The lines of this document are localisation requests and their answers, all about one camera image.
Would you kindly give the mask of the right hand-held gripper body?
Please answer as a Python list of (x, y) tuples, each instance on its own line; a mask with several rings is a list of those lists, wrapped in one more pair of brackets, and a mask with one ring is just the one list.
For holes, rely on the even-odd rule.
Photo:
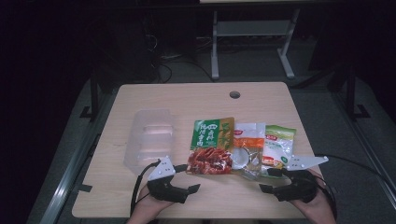
[(327, 156), (292, 155), (286, 167), (281, 169), (283, 176), (290, 180), (290, 184), (274, 188), (273, 194), (280, 202), (293, 200), (311, 202), (316, 197), (318, 183), (308, 169), (328, 160)]

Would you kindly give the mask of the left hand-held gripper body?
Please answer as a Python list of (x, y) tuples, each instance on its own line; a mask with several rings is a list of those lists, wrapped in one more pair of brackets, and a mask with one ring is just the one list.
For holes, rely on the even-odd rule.
[(157, 200), (184, 203), (190, 195), (187, 189), (174, 187), (171, 180), (176, 171), (169, 157), (164, 157), (148, 176), (149, 194)]

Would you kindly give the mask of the green and white packet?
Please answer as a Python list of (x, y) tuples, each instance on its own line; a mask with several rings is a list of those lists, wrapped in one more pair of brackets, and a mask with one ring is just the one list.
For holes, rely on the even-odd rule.
[(262, 176), (268, 176), (271, 168), (285, 168), (293, 154), (296, 130), (277, 125), (267, 125), (262, 152)]

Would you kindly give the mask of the green and red snack packet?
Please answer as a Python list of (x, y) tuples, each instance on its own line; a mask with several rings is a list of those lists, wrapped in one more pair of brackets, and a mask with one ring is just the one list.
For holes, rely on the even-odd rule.
[(187, 172), (227, 175), (232, 170), (234, 118), (196, 120)]

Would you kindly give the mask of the white and orange packet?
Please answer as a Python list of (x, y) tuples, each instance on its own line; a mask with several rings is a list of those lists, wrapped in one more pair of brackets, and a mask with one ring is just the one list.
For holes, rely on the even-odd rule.
[(266, 124), (236, 123), (233, 132), (232, 169), (256, 180), (261, 175)]

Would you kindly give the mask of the clear plastic container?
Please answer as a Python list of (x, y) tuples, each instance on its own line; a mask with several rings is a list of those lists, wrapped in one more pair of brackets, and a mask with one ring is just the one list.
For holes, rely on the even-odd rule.
[(174, 118), (168, 109), (142, 109), (135, 113), (124, 154), (124, 165), (135, 175), (171, 155)]

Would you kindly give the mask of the person's left hand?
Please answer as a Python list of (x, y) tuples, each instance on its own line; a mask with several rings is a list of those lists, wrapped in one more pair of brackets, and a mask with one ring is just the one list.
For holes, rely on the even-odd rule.
[(126, 224), (148, 224), (154, 220), (162, 210), (173, 205), (173, 202), (160, 201), (149, 194), (147, 186), (143, 187), (138, 196), (138, 203)]

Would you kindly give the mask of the person's right hand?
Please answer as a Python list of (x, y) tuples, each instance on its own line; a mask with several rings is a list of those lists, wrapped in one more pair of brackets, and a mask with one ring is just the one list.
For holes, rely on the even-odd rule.
[(309, 172), (316, 177), (319, 188), (316, 197), (309, 203), (300, 200), (290, 201), (309, 221), (311, 224), (336, 224), (336, 219), (332, 212), (331, 203), (322, 191), (325, 188), (322, 176), (309, 169)]

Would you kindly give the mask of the black metal stand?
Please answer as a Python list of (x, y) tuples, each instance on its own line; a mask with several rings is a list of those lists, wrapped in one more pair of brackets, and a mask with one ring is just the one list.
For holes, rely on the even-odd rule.
[(80, 117), (83, 119), (89, 119), (93, 122), (99, 112), (99, 97), (98, 97), (98, 82), (96, 77), (90, 79), (90, 94), (91, 94), (91, 105), (85, 106), (80, 113)]
[(364, 105), (355, 104), (356, 74), (354, 68), (349, 66), (346, 70), (346, 113), (350, 119), (368, 119), (370, 115)]

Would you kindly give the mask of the aluminium floor rail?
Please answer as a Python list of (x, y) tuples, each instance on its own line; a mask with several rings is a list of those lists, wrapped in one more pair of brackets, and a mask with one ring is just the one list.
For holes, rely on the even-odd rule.
[(332, 98), (337, 107), (340, 109), (343, 118), (346, 120), (346, 123), (349, 125), (350, 129), (360, 143), (367, 160), (371, 163), (382, 189), (389, 198), (389, 201), (396, 208), (396, 184), (393, 183), (389, 173), (386, 171), (384, 165), (375, 154), (374, 147), (369, 143), (368, 138), (364, 135), (363, 130), (358, 124), (358, 119), (366, 118), (366, 115), (362, 112), (358, 113), (357, 115), (354, 113), (349, 115), (347, 113), (347, 106), (342, 97), (338, 93), (332, 93)]
[(91, 148), (104, 129), (116, 93), (99, 91), (97, 97), (96, 117), (83, 118), (80, 114), (85, 108), (90, 113), (93, 99), (89, 91), (80, 93), (29, 216), (30, 224), (57, 224)]

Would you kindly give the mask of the white metal table frame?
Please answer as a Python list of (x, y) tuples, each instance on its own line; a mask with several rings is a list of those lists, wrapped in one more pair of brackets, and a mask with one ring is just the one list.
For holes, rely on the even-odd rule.
[(283, 46), (277, 49), (285, 75), (289, 79), (295, 78), (288, 59), (288, 50), (292, 36), (300, 15), (300, 9), (293, 11), (289, 20), (278, 21), (220, 21), (218, 12), (213, 13), (212, 23), (212, 51), (211, 77), (219, 79), (218, 38), (230, 36), (284, 36)]

